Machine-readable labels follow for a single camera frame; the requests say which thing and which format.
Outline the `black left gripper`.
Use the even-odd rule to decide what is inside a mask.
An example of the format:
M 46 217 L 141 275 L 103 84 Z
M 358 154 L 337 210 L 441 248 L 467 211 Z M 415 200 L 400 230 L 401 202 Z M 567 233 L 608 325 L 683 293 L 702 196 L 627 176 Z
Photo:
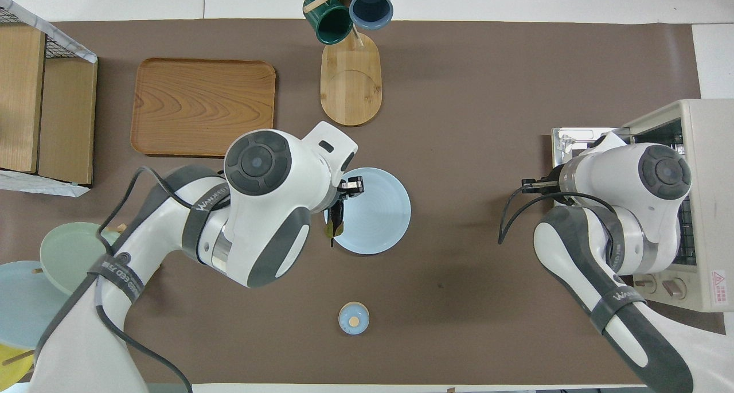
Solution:
M 338 184 L 338 199 L 351 199 L 364 193 L 364 177 L 354 176 L 341 179 Z

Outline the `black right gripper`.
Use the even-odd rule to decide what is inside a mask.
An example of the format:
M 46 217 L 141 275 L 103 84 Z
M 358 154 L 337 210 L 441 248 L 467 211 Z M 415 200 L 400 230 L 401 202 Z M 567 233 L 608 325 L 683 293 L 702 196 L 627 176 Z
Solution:
M 558 180 L 551 180 L 548 177 L 539 180 L 533 178 L 524 178 L 521 180 L 521 193 L 523 194 L 549 195 L 560 192 L 561 189 Z

